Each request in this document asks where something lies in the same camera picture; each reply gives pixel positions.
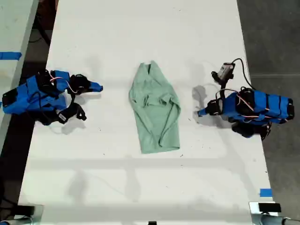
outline black clamp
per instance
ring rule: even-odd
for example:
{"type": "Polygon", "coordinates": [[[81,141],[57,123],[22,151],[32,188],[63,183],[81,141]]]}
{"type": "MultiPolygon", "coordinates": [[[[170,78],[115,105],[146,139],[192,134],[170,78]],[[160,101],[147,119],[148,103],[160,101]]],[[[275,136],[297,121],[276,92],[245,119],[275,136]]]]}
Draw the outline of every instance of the black clamp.
{"type": "Polygon", "coordinates": [[[84,110],[81,106],[75,102],[72,102],[70,106],[62,111],[60,111],[58,116],[58,121],[62,124],[65,124],[71,117],[75,116],[76,118],[85,121],[86,116],[84,110]]]}
{"type": "Polygon", "coordinates": [[[219,105],[220,101],[222,101],[220,98],[209,101],[207,107],[205,108],[205,112],[211,116],[221,115],[222,111],[219,105]]]}
{"type": "Polygon", "coordinates": [[[67,89],[68,94],[70,95],[80,95],[82,93],[91,92],[92,90],[89,89],[90,81],[82,74],[72,75],[70,77],[70,88],[67,89]]]}

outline cable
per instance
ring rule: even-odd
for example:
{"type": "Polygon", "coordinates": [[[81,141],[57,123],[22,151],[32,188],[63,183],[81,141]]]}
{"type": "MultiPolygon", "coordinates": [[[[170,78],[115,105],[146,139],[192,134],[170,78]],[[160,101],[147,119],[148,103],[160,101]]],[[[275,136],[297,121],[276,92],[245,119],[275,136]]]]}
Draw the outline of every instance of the cable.
{"type": "Polygon", "coordinates": [[[40,37],[39,39],[34,40],[34,41],[29,41],[29,43],[36,43],[36,42],[38,42],[38,41],[41,40],[41,39],[42,39],[42,37],[40,37]]]}
{"type": "Polygon", "coordinates": [[[13,204],[13,205],[18,205],[17,203],[15,203],[15,202],[13,202],[13,201],[7,199],[6,197],[2,197],[2,200],[6,201],[6,202],[8,202],[8,203],[11,203],[11,204],[13,204]]]}
{"type": "Polygon", "coordinates": [[[216,100],[217,100],[217,98],[218,98],[217,94],[218,94],[220,91],[223,91],[223,90],[231,90],[231,91],[233,91],[233,92],[237,92],[237,93],[238,93],[237,90],[233,90],[233,89],[230,89],[230,88],[223,88],[223,89],[220,89],[220,90],[218,90],[218,91],[216,92],[216,100]]]}
{"type": "MultiPolygon", "coordinates": [[[[221,90],[219,90],[219,91],[216,92],[216,101],[217,101],[217,99],[218,99],[217,94],[218,94],[220,91],[223,91],[223,90],[231,90],[231,91],[237,92],[237,93],[239,94],[239,92],[236,91],[236,90],[229,89],[229,88],[223,88],[223,89],[221,89],[221,90]]],[[[249,109],[251,109],[252,111],[254,111],[254,109],[251,107],[251,105],[250,105],[248,102],[246,102],[246,100],[243,99],[243,98],[242,98],[241,96],[239,96],[238,94],[237,94],[236,96],[239,97],[239,100],[240,100],[240,101],[242,100],[242,101],[249,107],[249,109]]]]}
{"type": "Polygon", "coordinates": [[[40,109],[42,115],[48,120],[48,122],[51,121],[49,119],[49,117],[47,117],[46,114],[44,113],[44,110],[42,108],[42,103],[41,103],[41,93],[39,93],[39,91],[36,91],[31,95],[31,97],[29,98],[29,102],[32,100],[32,98],[35,96],[35,94],[38,94],[39,109],[40,109]]]}
{"type": "Polygon", "coordinates": [[[65,78],[63,78],[63,77],[59,77],[59,76],[57,76],[57,77],[52,77],[52,79],[50,79],[50,82],[53,82],[53,81],[56,80],[56,79],[63,79],[65,82],[67,82],[67,85],[69,86],[69,88],[71,89],[71,91],[72,91],[73,93],[77,93],[77,91],[73,91],[73,89],[71,88],[69,82],[68,82],[65,78]]]}
{"type": "Polygon", "coordinates": [[[237,59],[235,59],[234,61],[232,61],[232,63],[234,63],[234,62],[237,61],[237,60],[240,60],[240,62],[242,63],[243,75],[244,75],[244,78],[245,78],[246,82],[248,83],[248,85],[249,85],[253,90],[256,90],[256,89],[250,84],[250,82],[248,81],[248,79],[246,78],[245,67],[244,67],[244,62],[243,62],[243,60],[242,60],[241,58],[237,58],[237,59]]]}

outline green shirt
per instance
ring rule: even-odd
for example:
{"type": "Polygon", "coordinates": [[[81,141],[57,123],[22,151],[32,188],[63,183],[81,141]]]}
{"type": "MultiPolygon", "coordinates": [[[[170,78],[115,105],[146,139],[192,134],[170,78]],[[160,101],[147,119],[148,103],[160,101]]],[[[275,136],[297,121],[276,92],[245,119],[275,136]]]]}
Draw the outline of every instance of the green shirt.
{"type": "Polygon", "coordinates": [[[129,100],[135,112],[142,153],[180,148],[179,100],[156,62],[140,64],[129,91],[129,100]]]}

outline red and white wire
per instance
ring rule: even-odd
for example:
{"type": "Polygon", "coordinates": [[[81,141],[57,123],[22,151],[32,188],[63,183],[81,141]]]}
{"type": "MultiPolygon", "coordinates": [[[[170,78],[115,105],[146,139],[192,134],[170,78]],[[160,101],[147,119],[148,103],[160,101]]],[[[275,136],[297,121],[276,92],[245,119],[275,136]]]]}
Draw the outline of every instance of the red and white wire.
{"type": "Polygon", "coordinates": [[[53,82],[53,81],[56,80],[56,79],[63,79],[65,82],[67,82],[67,85],[69,86],[69,88],[71,89],[71,91],[72,91],[73,93],[77,93],[77,91],[73,91],[73,89],[71,88],[69,82],[68,82],[65,78],[63,78],[63,77],[59,77],[59,76],[57,76],[57,77],[52,77],[52,79],[50,79],[50,82],[53,82]]]}

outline black cable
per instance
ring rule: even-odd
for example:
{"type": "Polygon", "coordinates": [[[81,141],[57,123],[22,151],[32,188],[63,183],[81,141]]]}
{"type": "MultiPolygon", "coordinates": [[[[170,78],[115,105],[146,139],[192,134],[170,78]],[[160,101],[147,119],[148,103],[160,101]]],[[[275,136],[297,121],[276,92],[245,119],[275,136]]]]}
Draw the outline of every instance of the black cable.
{"type": "Polygon", "coordinates": [[[35,96],[35,94],[38,94],[38,103],[39,103],[39,109],[42,113],[42,115],[48,120],[48,122],[50,122],[51,120],[49,119],[49,117],[46,116],[46,114],[44,113],[44,110],[42,108],[42,103],[41,103],[41,93],[39,93],[39,91],[34,92],[31,97],[29,98],[29,102],[31,101],[31,99],[35,96]]]}
{"type": "Polygon", "coordinates": [[[41,40],[41,39],[42,39],[42,37],[40,37],[39,39],[34,40],[34,41],[29,41],[29,43],[36,43],[36,42],[38,42],[38,41],[41,40]]]}
{"type": "Polygon", "coordinates": [[[13,205],[18,205],[17,203],[15,203],[15,202],[13,202],[13,201],[7,199],[7,198],[4,197],[4,196],[2,197],[2,200],[6,201],[6,202],[8,202],[8,203],[10,203],[10,204],[13,204],[13,205]]]}
{"type": "Polygon", "coordinates": [[[237,61],[237,60],[240,60],[240,62],[242,63],[242,66],[243,66],[243,75],[244,75],[244,78],[245,78],[246,82],[248,83],[248,85],[249,85],[253,90],[256,90],[256,89],[250,84],[250,82],[248,81],[248,79],[246,78],[245,67],[244,67],[244,62],[243,62],[243,60],[242,60],[241,58],[237,58],[237,59],[235,59],[234,61],[232,61],[232,63],[234,63],[234,62],[237,61]]]}

